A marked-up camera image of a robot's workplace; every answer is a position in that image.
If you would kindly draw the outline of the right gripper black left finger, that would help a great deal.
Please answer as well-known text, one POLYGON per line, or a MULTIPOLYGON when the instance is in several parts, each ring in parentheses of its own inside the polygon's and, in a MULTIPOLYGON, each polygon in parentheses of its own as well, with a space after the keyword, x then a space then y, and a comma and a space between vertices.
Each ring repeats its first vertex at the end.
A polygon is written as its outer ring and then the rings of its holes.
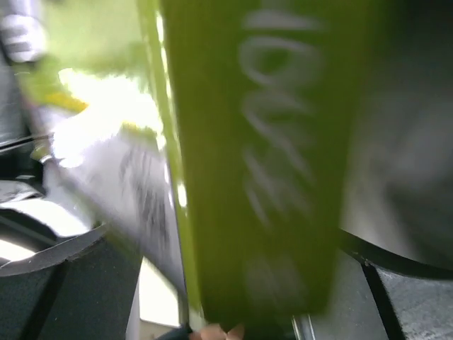
POLYGON ((1 211, 1 239, 36 253, 1 261, 2 339, 138 339, 141 256, 99 226, 59 238, 1 211))

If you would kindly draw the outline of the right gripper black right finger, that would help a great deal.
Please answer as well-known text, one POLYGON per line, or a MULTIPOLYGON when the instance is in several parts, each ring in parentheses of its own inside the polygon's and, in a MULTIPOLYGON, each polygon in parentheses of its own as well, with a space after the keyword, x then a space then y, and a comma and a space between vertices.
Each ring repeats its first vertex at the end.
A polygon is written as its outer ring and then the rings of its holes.
POLYGON ((342 231, 328 309, 293 319, 296 339, 451 339, 452 271, 342 231))

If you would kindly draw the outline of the lime green book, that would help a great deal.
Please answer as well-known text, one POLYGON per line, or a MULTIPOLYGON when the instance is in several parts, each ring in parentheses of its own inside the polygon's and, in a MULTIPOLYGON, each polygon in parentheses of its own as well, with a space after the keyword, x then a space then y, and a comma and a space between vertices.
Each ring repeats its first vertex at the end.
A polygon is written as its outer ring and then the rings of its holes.
POLYGON ((39 149, 195 314, 288 339, 330 295, 368 1, 19 1, 39 149))

